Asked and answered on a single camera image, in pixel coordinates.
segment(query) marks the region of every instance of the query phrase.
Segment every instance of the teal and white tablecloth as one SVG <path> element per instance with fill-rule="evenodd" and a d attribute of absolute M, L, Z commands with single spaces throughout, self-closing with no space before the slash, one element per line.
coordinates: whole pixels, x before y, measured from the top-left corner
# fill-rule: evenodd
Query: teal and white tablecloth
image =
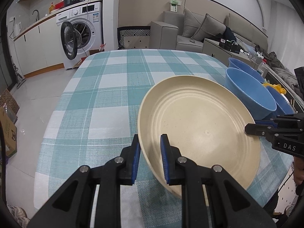
<path fill-rule="evenodd" d="M 120 50 L 89 56 L 65 88 L 48 123 L 35 175 L 39 209 L 81 165 L 97 167 L 118 156 L 137 133 L 147 91 L 174 75 L 196 75 L 224 85 L 225 69 L 205 54 L 174 50 Z M 247 189 L 264 206 L 283 181 L 292 156 L 264 138 L 257 175 Z M 135 185 L 122 186 L 122 228 L 181 227 L 181 200 L 153 176 L 140 155 Z"/>

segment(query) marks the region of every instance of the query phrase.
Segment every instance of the sofa armrest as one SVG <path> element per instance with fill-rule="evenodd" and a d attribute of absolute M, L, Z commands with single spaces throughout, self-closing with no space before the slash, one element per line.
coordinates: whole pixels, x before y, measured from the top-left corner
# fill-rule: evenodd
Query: sofa armrest
<path fill-rule="evenodd" d="M 149 48 L 175 50 L 177 34 L 177 26 L 161 21 L 152 21 Z"/>

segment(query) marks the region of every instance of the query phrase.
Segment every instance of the yellow plastic bag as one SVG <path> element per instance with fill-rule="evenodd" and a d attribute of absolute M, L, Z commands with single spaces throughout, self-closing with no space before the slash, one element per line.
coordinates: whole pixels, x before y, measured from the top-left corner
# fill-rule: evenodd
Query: yellow plastic bag
<path fill-rule="evenodd" d="M 273 87 L 275 90 L 277 90 L 279 93 L 282 93 L 282 94 L 286 94 L 286 89 L 285 88 L 283 88 L 283 87 L 281 87 L 281 85 L 280 84 L 278 84 L 278 85 L 272 85 L 272 84 L 269 84 L 268 82 L 265 82 L 265 83 L 263 83 L 262 84 L 264 87 L 266 87 L 266 86 L 271 86 L 271 87 Z"/>

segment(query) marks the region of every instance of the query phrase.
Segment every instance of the light blue bowl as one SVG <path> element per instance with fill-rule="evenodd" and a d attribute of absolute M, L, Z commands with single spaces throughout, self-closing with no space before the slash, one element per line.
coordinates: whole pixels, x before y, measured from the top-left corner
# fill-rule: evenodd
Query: light blue bowl
<path fill-rule="evenodd" d="M 228 61 L 229 61 L 228 68 L 236 68 L 243 70 L 247 74 L 250 74 L 252 77 L 256 78 L 259 82 L 261 83 L 265 82 L 264 78 L 248 64 L 232 57 L 229 57 Z"/>
<path fill-rule="evenodd" d="M 275 90 L 271 86 L 267 86 L 266 88 L 275 99 L 275 102 L 277 103 L 277 109 L 271 114 L 269 114 L 267 117 L 265 117 L 265 119 L 276 118 L 277 115 L 283 116 L 286 114 L 294 114 L 294 111 L 290 107 L 289 103 L 286 101 L 286 99 L 282 97 L 282 95 L 277 90 Z"/>
<path fill-rule="evenodd" d="M 277 109 L 270 92 L 257 79 L 240 69 L 226 69 L 225 87 L 239 98 L 256 120 Z"/>

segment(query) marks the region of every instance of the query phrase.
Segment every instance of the curtain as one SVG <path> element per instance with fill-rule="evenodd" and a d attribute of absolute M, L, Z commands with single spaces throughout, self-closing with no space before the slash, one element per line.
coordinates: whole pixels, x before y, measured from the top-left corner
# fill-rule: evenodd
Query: curtain
<path fill-rule="evenodd" d="M 275 1 L 268 27 L 268 53 L 272 51 L 293 74 L 304 66 L 304 24 L 294 9 Z"/>

